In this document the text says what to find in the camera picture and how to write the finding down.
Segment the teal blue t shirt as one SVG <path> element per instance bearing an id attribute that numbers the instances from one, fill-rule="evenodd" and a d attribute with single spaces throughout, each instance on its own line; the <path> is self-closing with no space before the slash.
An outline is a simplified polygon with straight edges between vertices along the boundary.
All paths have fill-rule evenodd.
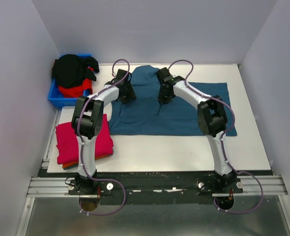
<path id="1" fill-rule="evenodd" d="M 201 136 L 197 110 L 180 97 L 169 104 L 158 102 L 158 68 L 139 66 L 132 72 L 136 99 L 112 102 L 109 130 L 112 135 Z"/>

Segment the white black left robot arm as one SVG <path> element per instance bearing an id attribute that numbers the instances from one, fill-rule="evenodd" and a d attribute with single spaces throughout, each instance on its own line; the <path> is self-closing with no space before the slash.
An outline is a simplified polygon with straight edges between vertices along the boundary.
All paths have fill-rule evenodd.
<path id="1" fill-rule="evenodd" d="M 129 71 L 119 69 L 113 77 L 99 92 L 77 99 L 71 121 L 79 146 L 74 188 L 86 194 L 92 194 L 97 189 L 95 142 L 101 132 L 104 107 L 115 100 L 126 103 L 136 99 Z"/>

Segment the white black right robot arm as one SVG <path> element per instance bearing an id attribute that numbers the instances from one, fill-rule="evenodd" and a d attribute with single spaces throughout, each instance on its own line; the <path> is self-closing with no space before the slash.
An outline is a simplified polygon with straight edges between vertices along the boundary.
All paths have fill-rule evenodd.
<path id="1" fill-rule="evenodd" d="M 192 87 L 181 76 L 173 76 L 164 67 L 156 72 L 160 84 L 158 101 L 168 104 L 180 97 L 197 110 L 198 127 L 207 137 L 213 160 L 215 178 L 212 190 L 224 193 L 236 180 L 236 172 L 231 166 L 224 150 L 228 118 L 225 107 L 228 105 L 219 96 L 210 96 Z"/>

